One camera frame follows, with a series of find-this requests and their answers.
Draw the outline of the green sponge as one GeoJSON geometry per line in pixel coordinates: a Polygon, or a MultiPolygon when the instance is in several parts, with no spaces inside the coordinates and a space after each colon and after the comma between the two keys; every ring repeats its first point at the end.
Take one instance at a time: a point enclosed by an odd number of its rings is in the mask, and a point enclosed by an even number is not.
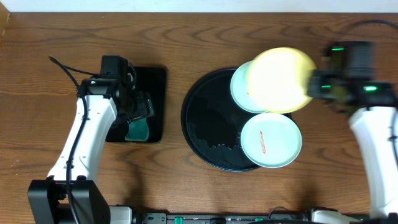
{"type": "Polygon", "coordinates": [[[145,118],[137,121],[132,121],[129,124],[129,131],[125,137],[126,141],[145,142],[148,140],[148,138],[149,126],[145,118]]]}

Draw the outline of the yellow plate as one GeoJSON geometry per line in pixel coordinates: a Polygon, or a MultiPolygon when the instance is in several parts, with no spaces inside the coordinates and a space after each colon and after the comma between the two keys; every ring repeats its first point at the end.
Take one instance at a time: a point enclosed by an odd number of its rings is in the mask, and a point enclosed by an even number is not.
{"type": "Polygon", "coordinates": [[[248,95],[261,109],[271,113],[291,113],[307,106],[308,83],[315,62],[304,52],[278,47],[259,54],[246,75],[248,95]]]}

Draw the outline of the light blue plate bottom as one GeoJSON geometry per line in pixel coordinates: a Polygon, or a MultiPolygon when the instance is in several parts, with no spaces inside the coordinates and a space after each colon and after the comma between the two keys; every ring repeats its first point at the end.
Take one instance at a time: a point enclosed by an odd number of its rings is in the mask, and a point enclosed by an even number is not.
{"type": "Polygon", "coordinates": [[[302,148],[298,126],[287,116],[262,113],[243,126],[241,147],[247,158],[265,168],[280,168],[293,162],[302,148]]]}

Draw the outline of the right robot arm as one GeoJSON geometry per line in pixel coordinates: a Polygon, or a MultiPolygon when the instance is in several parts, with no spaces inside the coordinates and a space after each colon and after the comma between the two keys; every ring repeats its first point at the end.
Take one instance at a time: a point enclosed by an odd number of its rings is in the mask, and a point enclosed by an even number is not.
{"type": "Polygon", "coordinates": [[[358,142],[369,184],[368,223],[397,223],[397,96],[393,84],[373,79],[373,45],[336,41],[328,65],[314,70],[308,96],[343,106],[358,142]]]}

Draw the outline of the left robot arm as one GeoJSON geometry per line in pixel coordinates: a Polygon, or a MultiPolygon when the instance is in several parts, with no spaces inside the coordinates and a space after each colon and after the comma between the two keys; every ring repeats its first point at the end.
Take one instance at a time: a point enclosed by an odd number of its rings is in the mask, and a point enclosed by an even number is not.
{"type": "Polygon", "coordinates": [[[127,205],[109,205],[96,185],[106,141],[122,141],[129,125],[154,115],[150,94],[133,77],[84,79],[77,89],[76,116],[60,157],[45,180],[28,189],[36,223],[140,223],[127,205]]]}

